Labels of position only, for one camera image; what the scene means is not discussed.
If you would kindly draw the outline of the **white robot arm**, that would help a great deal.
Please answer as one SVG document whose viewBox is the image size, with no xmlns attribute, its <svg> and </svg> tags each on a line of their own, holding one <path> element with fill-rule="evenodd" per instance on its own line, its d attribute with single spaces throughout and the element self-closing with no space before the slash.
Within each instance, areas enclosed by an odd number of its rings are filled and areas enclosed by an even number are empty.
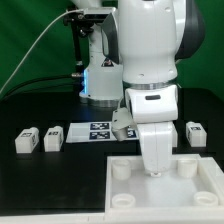
<svg viewBox="0 0 224 224">
<path fill-rule="evenodd" d="M 170 168 L 178 118 L 176 61 L 191 57 L 205 36 L 195 0 L 119 0 L 119 52 L 128 112 L 137 128 L 144 168 Z"/>
</svg>

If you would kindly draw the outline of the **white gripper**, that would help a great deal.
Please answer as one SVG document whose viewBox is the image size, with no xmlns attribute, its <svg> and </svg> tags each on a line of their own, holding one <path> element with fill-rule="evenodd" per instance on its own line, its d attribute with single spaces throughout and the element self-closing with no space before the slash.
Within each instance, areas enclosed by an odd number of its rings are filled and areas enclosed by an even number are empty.
<svg viewBox="0 0 224 224">
<path fill-rule="evenodd" d="M 126 105 L 137 126 L 145 171 L 166 172 L 171 165 L 173 122 L 178 118 L 177 86 L 125 91 Z"/>
</svg>

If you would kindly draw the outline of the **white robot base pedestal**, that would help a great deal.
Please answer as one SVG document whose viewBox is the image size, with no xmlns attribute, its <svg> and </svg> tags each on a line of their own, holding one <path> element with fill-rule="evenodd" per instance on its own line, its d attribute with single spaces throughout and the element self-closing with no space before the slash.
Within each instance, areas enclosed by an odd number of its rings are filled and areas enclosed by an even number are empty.
<svg viewBox="0 0 224 224">
<path fill-rule="evenodd" d="M 103 55 L 100 23 L 93 25 L 93 33 L 88 39 L 90 61 L 84 70 L 80 100 L 98 107 L 116 107 L 123 96 L 122 66 Z"/>
</svg>

